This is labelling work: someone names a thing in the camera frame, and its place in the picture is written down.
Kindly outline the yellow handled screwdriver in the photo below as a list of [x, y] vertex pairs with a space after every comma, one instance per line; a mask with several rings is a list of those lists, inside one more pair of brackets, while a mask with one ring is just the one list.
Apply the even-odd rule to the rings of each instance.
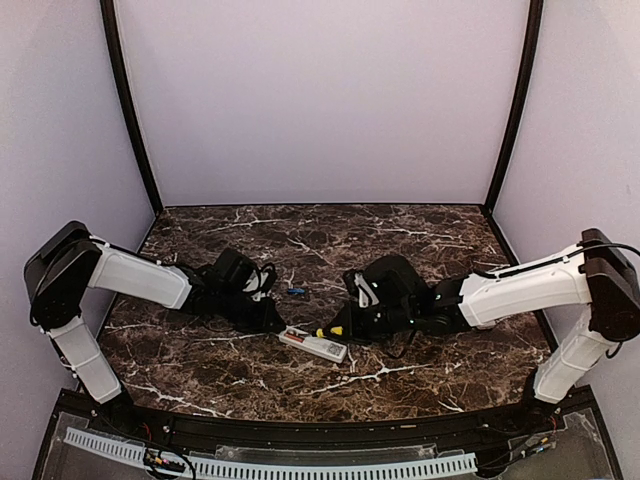
[[343, 333], [344, 331], [342, 326], [335, 326], [331, 328], [318, 328], [311, 333], [311, 336], [317, 338], [338, 338], [342, 337]]

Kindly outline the slim white remote control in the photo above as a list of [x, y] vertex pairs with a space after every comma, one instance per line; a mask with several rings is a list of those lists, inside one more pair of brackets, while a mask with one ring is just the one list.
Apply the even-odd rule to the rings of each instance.
[[344, 358], [346, 357], [347, 347], [345, 345], [328, 340], [326, 338], [317, 338], [311, 336], [310, 333], [308, 333], [309, 336], [303, 343], [299, 343], [285, 336], [285, 333], [289, 330], [308, 333], [295, 327], [288, 327], [283, 332], [278, 334], [278, 339], [280, 342], [297, 348], [306, 353], [312, 354], [316, 357], [322, 358], [324, 360], [334, 362], [336, 364], [342, 363]]

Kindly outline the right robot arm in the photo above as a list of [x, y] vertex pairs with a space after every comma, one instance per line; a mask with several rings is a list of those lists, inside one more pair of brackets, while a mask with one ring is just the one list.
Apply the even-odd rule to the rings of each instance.
[[489, 329], [516, 314], [581, 305], [570, 333], [533, 373], [531, 396], [511, 410], [511, 426], [530, 434], [547, 420], [548, 404], [563, 400], [611, 347], [638, 336], [639, 282], [626, 249], [588, 229], [580, 242], [544, 259], [433, 285], [407, 258], [383, 256], [344, 273], [352, 298], [316, 334], [360, 344], [405, 331], [442, 336]]

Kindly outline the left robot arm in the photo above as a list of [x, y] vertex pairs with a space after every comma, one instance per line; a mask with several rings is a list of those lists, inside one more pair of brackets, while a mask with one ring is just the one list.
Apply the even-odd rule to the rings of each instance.
[[30, 322], [67, 361], [89, 396], [103, 405], [101, 417], [120, 436], [141, 427], [140, 412], [87, 327], [81, 301], [89, 289], [140, 298], [196, 316], [219, 316], [248, 334], [286, 327], [269, 292], [277, 273], [226, 248], [212, 264], [193, 268], [164, 264], [90, 234], [79, 221], [62, 227], [26, 262], [23, 278]]

